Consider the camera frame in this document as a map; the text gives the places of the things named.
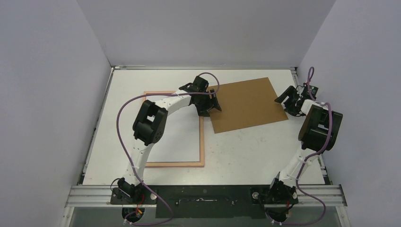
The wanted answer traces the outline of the sea landscape photo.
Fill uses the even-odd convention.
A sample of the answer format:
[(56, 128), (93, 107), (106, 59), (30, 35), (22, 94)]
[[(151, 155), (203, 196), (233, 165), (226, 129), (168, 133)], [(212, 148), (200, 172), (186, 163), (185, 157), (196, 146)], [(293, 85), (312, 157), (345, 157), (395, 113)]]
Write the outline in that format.
[(165, 132), (148, 157), (148, 162), (198, 162), (199, 116), (194, 105), (168, 116)]

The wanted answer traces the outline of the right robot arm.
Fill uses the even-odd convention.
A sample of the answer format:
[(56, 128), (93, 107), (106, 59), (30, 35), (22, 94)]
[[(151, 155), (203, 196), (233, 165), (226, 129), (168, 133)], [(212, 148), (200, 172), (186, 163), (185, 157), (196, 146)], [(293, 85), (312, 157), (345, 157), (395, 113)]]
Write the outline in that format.
[(297, 203), (297, 184), (313, 161), (323, 152), (331, 150), (336, 142), (343, 114), (333, 111), (327, 104), (316, 101), (317, 87), (302, 90), (289, 86), (276, 103), (284, 106), (284, 111), (294, 117), (305, 117), (298, 134), (300, 147), (288, 165), (282, 169), (267, 190), (266, 199), (270, 203)]

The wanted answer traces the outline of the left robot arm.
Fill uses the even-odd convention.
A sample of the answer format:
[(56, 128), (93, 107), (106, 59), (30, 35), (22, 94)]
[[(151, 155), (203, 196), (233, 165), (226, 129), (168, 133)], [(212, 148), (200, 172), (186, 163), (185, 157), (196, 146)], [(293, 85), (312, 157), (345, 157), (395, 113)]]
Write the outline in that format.
[(144, 170), (153, 146), (164, 135), (167, 118), (171, 114), (191, 105), (196, 107), (197, 114), (200, 117), (209, 117), (209, 111), (212, 109), (221, 111), (217, 98), (220, 85), (217, 85), (217, 88), (210, 88), (209, 82), (202, 76), (202, 73), (199, 74), (193, 82), (179, 87), (173, 93), (156, 93), (156, 96), (163, 97), (161, 100), (153, 102), (147, 99), (142, 103), (132, 125), (135, 146), (132, 151), (128, 151), (123, 142), (120, 132), (120, 118), (128, 104), (144, 96), (134, 97), (120, 107), (116, 116), (116, 132), (128, 159), (128, 167), (123, 177), (118, 179), (117, 185), (118, 190), (128, 203), (139, 202), (143, 198), (145, 190), (156, 195), (156, 192), (144, 183)]

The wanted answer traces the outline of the pink wooden photo frame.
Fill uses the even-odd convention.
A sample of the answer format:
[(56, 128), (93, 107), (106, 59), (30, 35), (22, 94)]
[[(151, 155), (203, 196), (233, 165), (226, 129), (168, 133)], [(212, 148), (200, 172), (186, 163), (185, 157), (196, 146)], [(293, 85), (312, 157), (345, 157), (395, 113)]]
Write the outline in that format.
[(160, 168), (160, 167), (204, 167), (204, 119), (199, 116), (199, 148), (200, 148), (200, 160), (198, 162), (147, 162), (147, 168)]

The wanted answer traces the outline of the brown backing board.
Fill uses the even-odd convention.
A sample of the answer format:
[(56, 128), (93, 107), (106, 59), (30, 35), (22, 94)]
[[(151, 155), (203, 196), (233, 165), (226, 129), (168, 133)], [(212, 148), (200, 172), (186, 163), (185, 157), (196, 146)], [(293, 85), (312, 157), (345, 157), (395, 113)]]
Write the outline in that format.
[(222, 110), (209, 112), (215, 133), (288, 119), (269, 78), (221, 84), (216, 95)]

